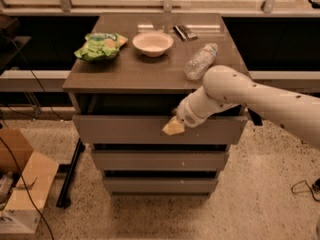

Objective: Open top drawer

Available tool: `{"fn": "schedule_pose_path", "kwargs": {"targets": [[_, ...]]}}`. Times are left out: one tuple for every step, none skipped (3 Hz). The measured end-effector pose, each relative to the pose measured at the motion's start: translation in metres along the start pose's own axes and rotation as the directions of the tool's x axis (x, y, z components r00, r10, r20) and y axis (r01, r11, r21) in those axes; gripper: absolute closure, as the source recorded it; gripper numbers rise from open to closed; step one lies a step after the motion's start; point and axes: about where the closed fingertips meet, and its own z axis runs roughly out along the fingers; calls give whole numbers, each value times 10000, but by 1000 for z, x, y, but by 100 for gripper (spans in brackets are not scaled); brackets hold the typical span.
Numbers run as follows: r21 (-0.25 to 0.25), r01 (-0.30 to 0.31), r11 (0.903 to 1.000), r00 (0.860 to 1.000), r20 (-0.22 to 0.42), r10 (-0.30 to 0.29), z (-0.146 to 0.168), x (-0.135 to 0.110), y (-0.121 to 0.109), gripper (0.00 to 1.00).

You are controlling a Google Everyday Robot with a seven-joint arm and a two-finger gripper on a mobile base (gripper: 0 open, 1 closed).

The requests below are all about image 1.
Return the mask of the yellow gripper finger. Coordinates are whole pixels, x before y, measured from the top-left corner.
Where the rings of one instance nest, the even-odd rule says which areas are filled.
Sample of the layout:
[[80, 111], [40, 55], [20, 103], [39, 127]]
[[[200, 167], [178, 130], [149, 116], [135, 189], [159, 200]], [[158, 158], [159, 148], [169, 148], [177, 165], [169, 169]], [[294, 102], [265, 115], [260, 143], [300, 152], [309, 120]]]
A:
[[162, 131], [169, 135], [181, 134], [185, 131], [184, 123], [176, 116], [172, 117], [170, 121], [163, 127]]

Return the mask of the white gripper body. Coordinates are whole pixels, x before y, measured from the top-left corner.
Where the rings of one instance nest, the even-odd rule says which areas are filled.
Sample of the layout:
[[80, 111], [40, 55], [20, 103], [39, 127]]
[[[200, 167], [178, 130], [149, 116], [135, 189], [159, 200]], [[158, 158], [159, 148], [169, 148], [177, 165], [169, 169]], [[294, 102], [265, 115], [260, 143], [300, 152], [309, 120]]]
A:
[[183, 99], [176, 108], [176, 117], [185, 126], [195, 128], [204, 122], [204, 119], [197, 116], [191, 109], [187, 98]]

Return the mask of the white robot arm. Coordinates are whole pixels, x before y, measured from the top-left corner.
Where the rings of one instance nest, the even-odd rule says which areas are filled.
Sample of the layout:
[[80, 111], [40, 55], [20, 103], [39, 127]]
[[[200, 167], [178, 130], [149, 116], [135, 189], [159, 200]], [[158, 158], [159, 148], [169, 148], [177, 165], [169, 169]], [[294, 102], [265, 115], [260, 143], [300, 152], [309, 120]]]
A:
[[213, 66], [202, 86], [184, 98], [163, 127], [176, 135], [195, 128], [213, 114], [243, 105], [300, 140], [320, 148], [320, 99], [254, 82], [224, 65]]

